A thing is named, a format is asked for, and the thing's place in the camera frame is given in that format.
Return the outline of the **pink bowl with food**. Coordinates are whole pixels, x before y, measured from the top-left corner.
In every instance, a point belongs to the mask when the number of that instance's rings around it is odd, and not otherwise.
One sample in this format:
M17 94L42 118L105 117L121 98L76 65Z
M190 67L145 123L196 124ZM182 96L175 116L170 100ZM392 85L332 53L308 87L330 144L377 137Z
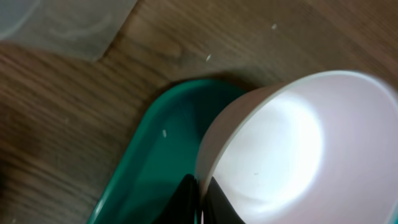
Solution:
M397 92L334 70L245 93L206 131L195 175L244 223L396 223Z

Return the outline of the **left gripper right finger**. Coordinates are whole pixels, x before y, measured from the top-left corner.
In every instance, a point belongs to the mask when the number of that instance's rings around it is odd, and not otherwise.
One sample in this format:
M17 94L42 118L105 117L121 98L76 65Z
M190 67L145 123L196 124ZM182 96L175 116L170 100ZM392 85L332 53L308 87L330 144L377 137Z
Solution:
M244 224L214 177L201 203L203 224Z

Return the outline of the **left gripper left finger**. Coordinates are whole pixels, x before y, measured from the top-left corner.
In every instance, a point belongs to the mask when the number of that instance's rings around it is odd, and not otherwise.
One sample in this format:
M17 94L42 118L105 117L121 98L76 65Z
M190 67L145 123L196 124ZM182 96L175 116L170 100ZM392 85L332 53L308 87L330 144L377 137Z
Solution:
M153 224L194 224L199 190L195 177L184 176L176 191Z

